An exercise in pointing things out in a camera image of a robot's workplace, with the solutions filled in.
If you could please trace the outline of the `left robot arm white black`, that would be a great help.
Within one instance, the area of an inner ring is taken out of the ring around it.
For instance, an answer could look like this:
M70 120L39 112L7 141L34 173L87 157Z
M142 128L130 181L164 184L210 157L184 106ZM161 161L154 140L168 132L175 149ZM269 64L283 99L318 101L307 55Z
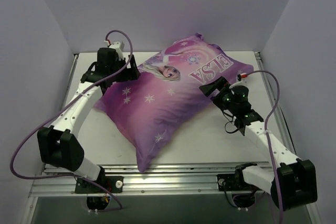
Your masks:
M104 169L85 157L77 137L92 107L113 83L136 80L139 76L135 59L133 56L125 59L121 43L100 48L65 110L49 127L38 130L42 162L86 178L92 191L102 191L106 185Z

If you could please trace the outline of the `purple Elsa print pillowcase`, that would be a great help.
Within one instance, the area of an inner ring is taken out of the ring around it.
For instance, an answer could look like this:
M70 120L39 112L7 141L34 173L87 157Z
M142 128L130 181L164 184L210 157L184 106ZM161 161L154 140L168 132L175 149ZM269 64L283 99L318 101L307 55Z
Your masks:
M138 170L144 172L178 127L210 104L200 86L220 77L235 83L253 66L195 34L174 42L138 69L137 80L113 84L94 107L135 147Z

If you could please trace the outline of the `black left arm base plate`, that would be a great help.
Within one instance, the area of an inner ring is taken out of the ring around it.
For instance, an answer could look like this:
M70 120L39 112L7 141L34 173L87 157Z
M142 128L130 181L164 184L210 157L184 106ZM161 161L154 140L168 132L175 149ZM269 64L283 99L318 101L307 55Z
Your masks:
M100 185L101 187L107 189L111 193L121 193L123 192L123 176L107 176L105 181ZM75 187L76 194L97 194L104 193L104 191L93 185L90 182L78 178Z

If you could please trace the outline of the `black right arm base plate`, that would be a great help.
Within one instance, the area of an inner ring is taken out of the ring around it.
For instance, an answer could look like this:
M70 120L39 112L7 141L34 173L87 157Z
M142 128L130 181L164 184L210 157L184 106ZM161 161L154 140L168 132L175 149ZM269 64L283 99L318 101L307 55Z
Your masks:
M247 183L239 184L233 173L217 174L217 187L219 191L260 191L260 188Z

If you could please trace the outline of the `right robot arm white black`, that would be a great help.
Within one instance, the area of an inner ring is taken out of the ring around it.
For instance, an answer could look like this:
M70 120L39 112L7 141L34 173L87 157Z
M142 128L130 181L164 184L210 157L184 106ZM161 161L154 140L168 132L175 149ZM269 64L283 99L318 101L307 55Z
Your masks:
M318 199L316 168L310 160L302 160L285 147L265 127L264 119L252 109L248 101L249 89L244 85L230 85L223 77L200 86L222 112L228 111L234 126L249 139L273 167L267 172L256 163L236 166L233 182L244 189L255 186L268 193L283 211L316 202Z

